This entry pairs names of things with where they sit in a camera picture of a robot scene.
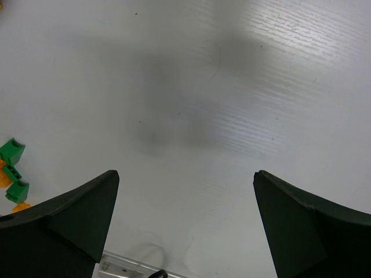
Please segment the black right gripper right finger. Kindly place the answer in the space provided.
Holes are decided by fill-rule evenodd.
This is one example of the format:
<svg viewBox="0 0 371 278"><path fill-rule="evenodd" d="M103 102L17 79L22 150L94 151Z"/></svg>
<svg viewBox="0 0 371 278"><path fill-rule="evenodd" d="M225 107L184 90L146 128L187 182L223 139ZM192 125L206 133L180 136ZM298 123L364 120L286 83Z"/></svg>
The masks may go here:
<svg viewBox="0 0 371 278"><path fill-rule="evenodd" d="M278 277L370 277L370 214L264 170L253 187Z"/></svg>

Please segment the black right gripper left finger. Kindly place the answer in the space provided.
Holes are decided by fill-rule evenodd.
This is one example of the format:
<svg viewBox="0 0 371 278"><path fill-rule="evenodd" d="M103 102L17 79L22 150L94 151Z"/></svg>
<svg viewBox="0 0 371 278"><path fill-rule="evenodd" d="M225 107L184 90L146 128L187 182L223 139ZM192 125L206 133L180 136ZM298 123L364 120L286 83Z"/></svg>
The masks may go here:
<svg viewBox="0 0 371 278"><path fill-rule="evenodd" d="M92 277L119 187L109 170L69 192L1 217L1 277Z"/></svg>

